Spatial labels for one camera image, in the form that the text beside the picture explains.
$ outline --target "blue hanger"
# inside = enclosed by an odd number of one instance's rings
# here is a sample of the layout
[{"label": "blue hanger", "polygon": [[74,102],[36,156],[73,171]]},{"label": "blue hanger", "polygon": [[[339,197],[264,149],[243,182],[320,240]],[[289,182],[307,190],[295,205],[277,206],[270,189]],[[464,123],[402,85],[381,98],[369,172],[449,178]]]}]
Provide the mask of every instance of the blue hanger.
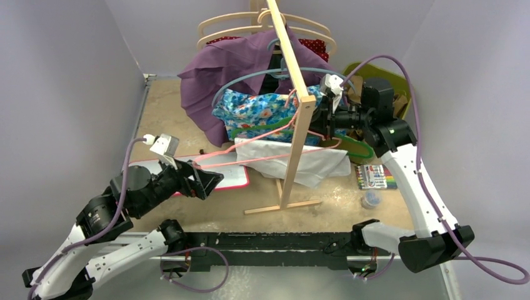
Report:
[{"label": "blue hanger", "polygon": [[[215,106],[215,104],[217,102],[217,98],[219,97],[219,95],[224,93],[224,91],[227,88],[230,88],[230,86],[232,86],[233,84],[238,83],[239,81],[243,81],[245,79],[252,78],[254,76],[263,75],[263,74],[280,73],[280,72],[285,72],[285,71],[287,71],[287,69],[270,69],[270,70],[254,72],[252,74],[244,75],[244,76],[241,76],[241,77],[239,77],[237,79],[234,79],[234,80],[230,81],[229,83],[223,85],[222,88],[220,88],[217,91],[217,93],[214,96],[214,99],[212,99],[212,107]],[[337,76],[339,76],[342,79],[346,78],[341,73],[337,73],[337,72],[326,70],[326,69],[319,69],[317,67],[301,67],[300,71],[310,71],[310,72],[316,72],[316,73],[332,74],[332,75],[337,75]],[[357,91],[355,90],[355,86],[353,85],[353,82],[351,82],[351,80],[349,80],[348,83],[353,88],[353,91],[357,94]]]},{"label": "blue hanger", "polygon": [[270,51],[270,50],[271,50],[271,47],[272,47],[274,44],[278,43],[279,40],[280,40],[280,39],[276,38],[276,39],[273,39],[272,41],[270,41],[269,44],[267,45],[267,51]]},{"label": "blue hanger", "polygon": [[[280,69],[287,69],[286,65],[285,65],[285,59],[282,58],[282,60],[280,61]],[[271,74],[271,76],[273,78],[276,78],[278,80],[285,80],[287,78],[289,78],[289,73],[287,74]]]}]

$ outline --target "red fabric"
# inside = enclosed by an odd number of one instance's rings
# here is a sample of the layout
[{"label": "red fabric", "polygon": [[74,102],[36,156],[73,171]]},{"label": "red fabric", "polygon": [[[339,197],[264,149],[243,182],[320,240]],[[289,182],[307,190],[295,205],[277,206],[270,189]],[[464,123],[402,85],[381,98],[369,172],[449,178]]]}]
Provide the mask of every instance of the red fabric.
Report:
[{"label": "red fabric", "polygon": [[[239,36],[223,36],[218,39],[214,39],[212,41],[207,42],[206,44],[213,44],[219,41],[223,41],[225,39],[239,39]],[[321,39],[298,39],[300,41],[300,44],[306,46],[311,51],[316,53],[318,56],[320,56],[324,61],[329,61],[329,55],[326,53],[326,43],[322,41]]]},{"label": "red fabric", "polygon": [[329,60],[329,55],[326,53],[326,43],[321,39],[298,39],[300,43],[311,51],[315,52],[326,62]]},{"label": "red fabric", "polygon": [[223,37],[220,37],[218,39],[214,39],[212,41],[209,41],[206,44],[210,45],[210,44],[213,44],[213,43],[216,43],[216,42],[219,42],[219,41],[223,41],[225,39],[239,39],[239,38],[240,38],[240,36],[223,36]]}]

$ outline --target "blue floral shirt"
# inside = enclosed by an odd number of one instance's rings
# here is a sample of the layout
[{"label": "blue floral shirt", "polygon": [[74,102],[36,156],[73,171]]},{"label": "blue floral shirt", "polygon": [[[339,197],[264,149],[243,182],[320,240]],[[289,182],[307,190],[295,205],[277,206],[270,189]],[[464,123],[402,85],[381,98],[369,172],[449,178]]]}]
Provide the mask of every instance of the blue floral shirt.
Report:
[{"label": "blue floral shirt", "polygon": [[[319,92],[319,86],[309,86],[307,92],[310,95],[315,95],[316,104],[319,105],[322,101],[322,95]],[[240,132],[237,136],[239,138],[255,138],[272,131],[272,129],[252,129],[255,126],[273,125],[283,119],[294,116],[298,104],[293,101],[293,97],[289,100],[289,104],[285,107],[285,102],[288,100],[288,95],[282,94],[263,94],[258,96],[251,96],[236,92],[231,89],[226,89],[222,99],[217,102],[212,114],[217,118],[223,120],[228,138],[233,141],[232,132],[236,128],[249,128]],[[345,130],[336,130],[337,134],[346,134]],[[279,141],[290,143],[293,140],[292,133],[277,132],[271,134],[265,139],[271,141]],[[308,134],[306,138],[306,145],[315,146],[320,142],[320,137]]]}]

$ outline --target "purple cloth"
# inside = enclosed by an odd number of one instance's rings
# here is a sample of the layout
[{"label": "purple cloth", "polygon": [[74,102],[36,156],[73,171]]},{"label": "purple cloth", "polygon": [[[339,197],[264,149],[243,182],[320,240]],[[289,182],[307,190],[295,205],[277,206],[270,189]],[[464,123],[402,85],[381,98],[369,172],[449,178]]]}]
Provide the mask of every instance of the purple cloth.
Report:
[{"label": "purple cloth", "polygon": [[[286,26],[292,48],[300,67],[333,68],[306,46]],[[204,131],[208,141],[217,147],[228,142],[222,120],[212,116],[212,100],[215,93],[228,82],[241,76],[266,70],[273,55],[267,45],[276,39],[275,30],[259,32],[240,39],[227,39],[209,44],[195,55],[193,60],[178,74],[181,81],[181,106],[186,114]],[[320,83],[322,73],[302,71],[306,86]],[[265,75],[240,81],[230,89],[258,95]],[[290,79],[280,80],[277,94],[288,94],[293,88]]]}]

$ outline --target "white cloth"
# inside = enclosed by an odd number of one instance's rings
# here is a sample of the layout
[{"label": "white cloth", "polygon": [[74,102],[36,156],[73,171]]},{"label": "white cloth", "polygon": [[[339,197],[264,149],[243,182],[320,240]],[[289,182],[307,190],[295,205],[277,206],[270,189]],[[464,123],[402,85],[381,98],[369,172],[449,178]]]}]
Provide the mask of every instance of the white cloth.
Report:
[{"label": "white cloth", "polygon": [[[236,137],[236,144],[248,139]],[[304,146],[304,151],[318,149],[319,147]],[[288,154],[291,144],[287,142],[257,140],[236,148],[237,161],[264,158]],[[316,152],[303,153],[298,164],[294,178],[295,183],[316,188],[327,177],[348,176],[351,173],[351,163],[346,150],[324,149]],[[259,171],[269,178],[284,179],[287,171],[289,156],[243,163],[243,165]]]}]

